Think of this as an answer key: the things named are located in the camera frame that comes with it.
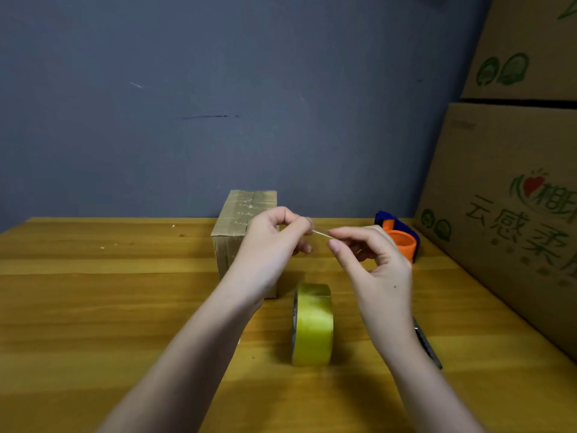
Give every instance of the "red heart logo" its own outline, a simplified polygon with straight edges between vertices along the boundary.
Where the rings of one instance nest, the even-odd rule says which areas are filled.
[[[525,182],[523,182],[523,193],[525,193],[525,197],[531,196],[531,194],[537,190],[543,182],[545,181],[544,176],[536,176],[534,178],[527,178]]]

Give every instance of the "taped cardboard box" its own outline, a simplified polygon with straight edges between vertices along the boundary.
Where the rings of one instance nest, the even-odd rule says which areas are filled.
[[[233,263],[251,219],[275,207],[276,191],[232,190],[228,194],[211,234],[220,279]],[[270,287],[265,297],[276,298],[276,285]]]
[[[415,225],[577,360],[577,111],[451,104]]]
[[[577,100],[577,0],[493,0],[462,97]]]

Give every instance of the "packing tape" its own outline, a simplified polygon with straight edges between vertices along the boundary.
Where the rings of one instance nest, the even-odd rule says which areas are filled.
[[[330,288],[326,284],[300,283],[292,309],[292,365],[328,365],[332,332]]]

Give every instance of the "person's left hand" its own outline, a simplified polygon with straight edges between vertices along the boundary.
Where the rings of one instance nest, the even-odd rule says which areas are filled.
[[[277,225],[287,225],[278,231]],[[299,251],[311,253],[312,247],[303,239],[310,235],[313,222],[286,207],[266,210],[250,221],[234,262],[223,283],[242,289],[243,296],[259,301],[285,268],[291,255]]]

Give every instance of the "wall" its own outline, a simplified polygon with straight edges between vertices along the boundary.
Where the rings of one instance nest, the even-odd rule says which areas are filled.
[[[235,188],[410,216],[488,4],[0,0],[0,229],[216,216]]]

